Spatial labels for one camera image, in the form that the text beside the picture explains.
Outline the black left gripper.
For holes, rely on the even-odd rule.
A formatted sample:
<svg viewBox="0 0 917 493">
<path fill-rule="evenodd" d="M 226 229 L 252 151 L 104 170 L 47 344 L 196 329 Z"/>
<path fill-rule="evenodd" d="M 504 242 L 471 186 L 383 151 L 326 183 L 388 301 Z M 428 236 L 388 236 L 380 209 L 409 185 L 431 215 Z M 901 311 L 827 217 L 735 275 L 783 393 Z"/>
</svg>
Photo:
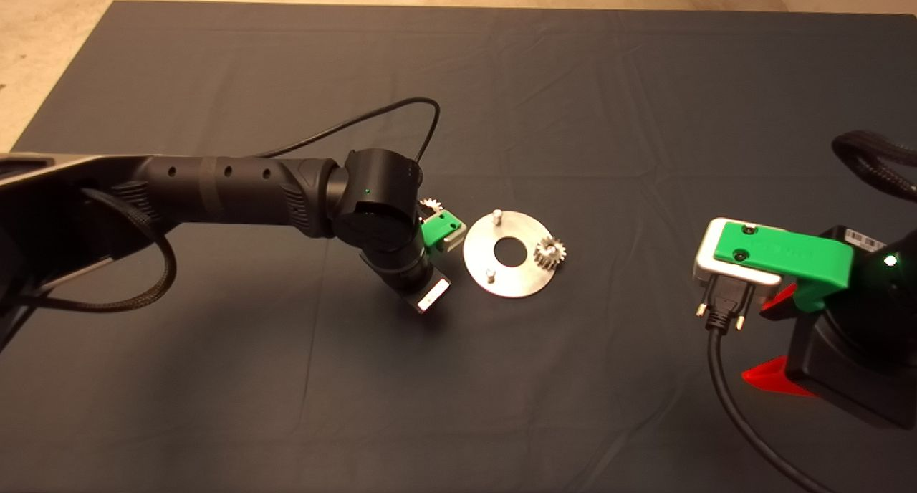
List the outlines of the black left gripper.
<svg viewBox="0 0 917 493">
<path fill-rule="evenodd" d="M 449 278 L 431 262 L 383 273 L 383 281 L 419 314 L 429 311 L 451 287 Z"/>
</svg>

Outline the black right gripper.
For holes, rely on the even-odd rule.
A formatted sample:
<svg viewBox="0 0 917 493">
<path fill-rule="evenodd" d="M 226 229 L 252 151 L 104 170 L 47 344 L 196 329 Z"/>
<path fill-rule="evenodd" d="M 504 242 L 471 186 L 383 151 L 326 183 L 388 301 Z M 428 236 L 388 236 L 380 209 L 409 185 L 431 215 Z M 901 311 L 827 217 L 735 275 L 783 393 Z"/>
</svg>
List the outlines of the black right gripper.
<svg viewBox="0 0 917 493">
<path fill-rule="evenodd" d="M 916 235 L 858 255 L 845 290 L 798 317 L 796 283 L 760 307 L 769 321 L 795 319 L 788 355 L 742 372 L 747 385 L 823 401 L 874 426 L 915 426 Z"/>
</svg>

